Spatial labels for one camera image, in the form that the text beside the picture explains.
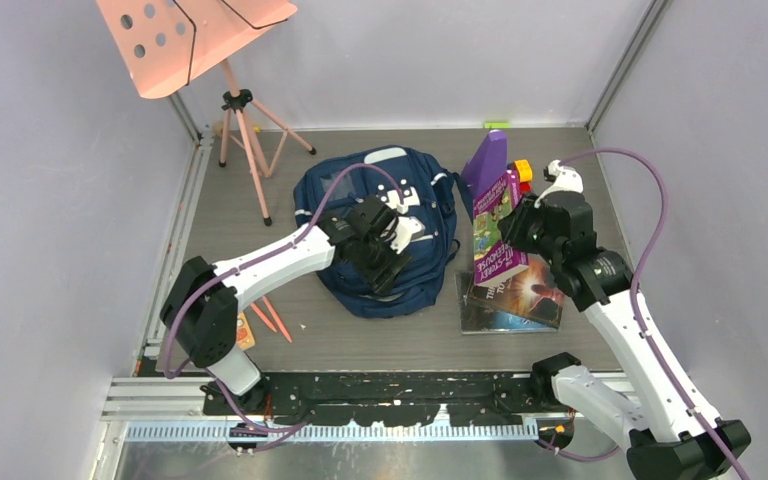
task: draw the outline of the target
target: gray table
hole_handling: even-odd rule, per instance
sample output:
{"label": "gray table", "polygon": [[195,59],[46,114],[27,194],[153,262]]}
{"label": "gray table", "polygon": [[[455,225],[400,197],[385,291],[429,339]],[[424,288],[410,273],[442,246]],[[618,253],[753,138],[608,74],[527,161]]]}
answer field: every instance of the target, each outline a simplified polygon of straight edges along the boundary
{"label": "gray table", "polygon": [[[314,162],[387,144],[399,144],[433,154],[440,163],[460,171],[481,143],[484,130],[388,130],[306,132],[319,154],[311,157],[288,141],[272,178],[263,181],[274,220],[263,225],[248,163],[231,143],[228,166],[218,166],[214,146],[193,220],[185,258],[203,256],[208,262],[233,258],[271,243],[295,230],[292,188]],[[279,135],[261,134],[267,158]],[[582,128],[514,129],[508,131],[509,158],[527,158],[539,173],[549,161],[592,147]],[[587,200],[595,210],[600,244],[624,252],[613,206],[596,159],[576,165]],[[414,315],[388,320],[352,316],[309,275],[269,294],[295,342],[273,334],[249,311],[257,346],[248,351],[263,370],[528,370],[537,360],[569,351],[593,370],[619,369],[608,346],[570,302],[557,333],[472,335],[460,333],[454,275],[471,269],[471,225],[458,209],[458,232],[465,248],[450,264],[437,305]],[[183,352],[176,350],[180,362]]]}

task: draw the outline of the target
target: orange marker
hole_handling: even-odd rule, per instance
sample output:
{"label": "orange marker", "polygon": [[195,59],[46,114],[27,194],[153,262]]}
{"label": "orange marker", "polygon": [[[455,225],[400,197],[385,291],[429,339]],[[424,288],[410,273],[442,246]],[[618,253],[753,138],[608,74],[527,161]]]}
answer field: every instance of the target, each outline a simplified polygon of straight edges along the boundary
{"label": "orange marker", "polygon": [[261,310],[256,303],[252,302],[250,306],[252,307],[252,310],[254,310],[254,313],[256,313],[257,316],[260,317],[261,320],[263,320],[263,323],[265,323],[270,330],[272,330],[275,333],[278,333],[278,330],[275,329],[275,325],[273,325],[272,322],[269,321],[269,317],[267,317],[263,313],[263,310]]}
{"label": "orange marker", "polygon": [[284,335],[284,338],[286,338],[288,342],[293,343],[293,337],[290,336],[290,332],[287,331],[287,327],[284,326],[284,322],[281,321],[281,317],[278,316],[278,312],[272,308],[272,302],[266,298],[266,295],[263,296],[263,303],[266,304],[266,308],[272,315],[272,319],[275,320],[275,323],[278,324],[278,328],[281,329],[281,334]]}

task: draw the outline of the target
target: gray wall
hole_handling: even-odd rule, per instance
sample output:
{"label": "gray wall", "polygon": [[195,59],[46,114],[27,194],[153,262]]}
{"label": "gray wall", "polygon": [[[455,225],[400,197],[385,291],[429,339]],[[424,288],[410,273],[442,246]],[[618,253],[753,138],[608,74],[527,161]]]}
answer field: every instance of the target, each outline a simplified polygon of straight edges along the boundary
{"label": "gray wall", "polygon": [[[583,124],[649,1],[295,0],[232,65],[295,128]],[[227,89],[183,94],[210,123]]]}
{"label": "gray wall", "polygon": [[[648,155],[672,210],[643,286],[660,328],[768,478],[768,0],[675,0],[604,124],[601,146]],[[657,218],[645,171],[604,159],[639,255]]]}
{"label": "gray wall", "polygon": [[190,151],[94,2],[0,0],[0,480],[86,478]]}

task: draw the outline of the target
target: pink music stand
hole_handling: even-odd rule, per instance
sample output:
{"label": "pink music stand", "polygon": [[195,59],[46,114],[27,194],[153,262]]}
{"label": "pink music stand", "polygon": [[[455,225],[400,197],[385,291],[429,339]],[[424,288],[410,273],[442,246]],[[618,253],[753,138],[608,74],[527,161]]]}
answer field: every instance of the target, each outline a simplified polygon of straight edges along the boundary
{"label": "pink music stand", "polygon": [[[272,175],[287,135],[311,155],[316,154],[316,149],[255,99],[251,91],[240,89],[228,57],[286,21],[296,13],[296,6],[287,0],[96,0],[96,3],[143,98],[171,95],[219,64],[229,87],[223,95],[225,115],[219,165],[225,166],[228,139],[234,138],[246,153],[263,222],[271,225],[258,167],[265,177]],[[249,103],[284,132],[269,164],[245,111]],[[242,141],[231,137],[229,132],[232,110]]]}

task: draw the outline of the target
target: backpack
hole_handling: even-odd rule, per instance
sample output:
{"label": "backpack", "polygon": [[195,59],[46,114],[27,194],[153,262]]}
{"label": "backpack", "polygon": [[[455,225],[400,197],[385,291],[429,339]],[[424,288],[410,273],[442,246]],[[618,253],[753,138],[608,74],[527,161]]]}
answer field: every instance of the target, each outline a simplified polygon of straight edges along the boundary
{"label": "backpack", "polygon": [[[457,215],[452,187],[455,179],[433,156],[412,148],[387,146],[314,165],[293,189],[296,224],[301,226],[310,221],[333,178],[349,165],[361,162],[382,168],[404,189],[416,189],[420,205],[411,206],[406,215],[422,222],[425,232],[406,248],[412,258],[396,277],[393,290],[386,297],[375,295],[346,262],[317,272],[319,279],[346,309],[358,317],[390,318],[434,305],[443,288],[446,264],[455,257],[460,242],[454,238]],[[379,192],[381,185],[384,190],[393,189],[383,175],[372,169],[354,170],[337,186],[325,210],[344,215],[359,200]]]}

